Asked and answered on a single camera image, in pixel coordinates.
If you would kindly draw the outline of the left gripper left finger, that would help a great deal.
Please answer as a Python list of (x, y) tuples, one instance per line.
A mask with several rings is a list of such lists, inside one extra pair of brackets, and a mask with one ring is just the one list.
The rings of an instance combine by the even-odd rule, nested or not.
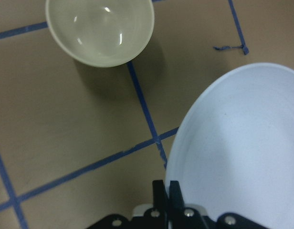
[(166, 213), (168, 208), (168, 196), (163, 180), (152, 181), (152, 191), (153, 209), (160, 213)]

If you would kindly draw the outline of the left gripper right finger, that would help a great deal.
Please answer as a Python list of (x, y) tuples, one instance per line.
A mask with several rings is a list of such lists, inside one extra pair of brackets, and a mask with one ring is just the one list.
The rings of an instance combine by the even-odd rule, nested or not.
[(171, 212), (181, 212), (185, 207), (178, 181), (171, 181), (169, 186), (169, 209)]

